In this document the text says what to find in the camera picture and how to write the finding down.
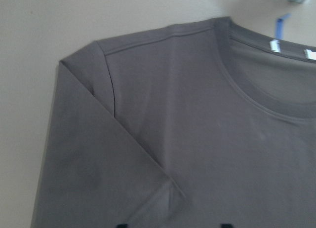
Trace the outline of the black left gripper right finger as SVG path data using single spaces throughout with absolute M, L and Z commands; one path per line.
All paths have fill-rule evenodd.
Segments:
M 221 228 L 233 228 L 232 224 L 221 224 Z

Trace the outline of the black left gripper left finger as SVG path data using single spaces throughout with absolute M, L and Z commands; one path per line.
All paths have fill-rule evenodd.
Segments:
M 127 224 L 118 224 L 116 228 L 127 228 Z

